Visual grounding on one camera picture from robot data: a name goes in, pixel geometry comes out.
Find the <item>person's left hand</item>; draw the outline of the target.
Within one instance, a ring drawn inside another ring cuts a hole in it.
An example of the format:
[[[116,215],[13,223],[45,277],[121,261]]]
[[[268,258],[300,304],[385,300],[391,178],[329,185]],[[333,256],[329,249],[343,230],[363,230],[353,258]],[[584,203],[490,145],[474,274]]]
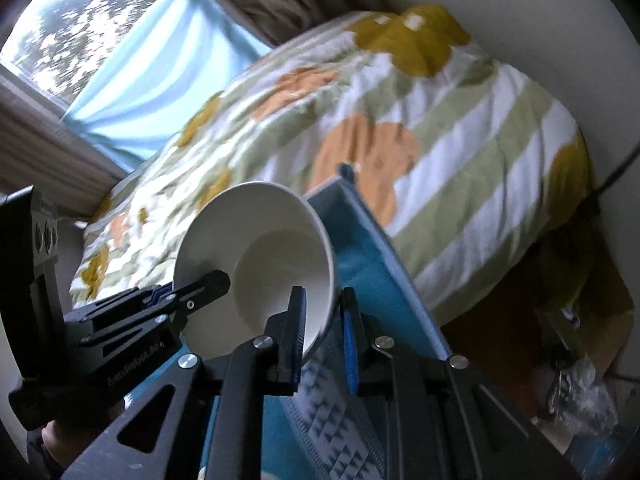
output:
[[[65,429],[52,420],[41,430],[44,447],[63,468],[70,466],[96,438],[94,431]]]

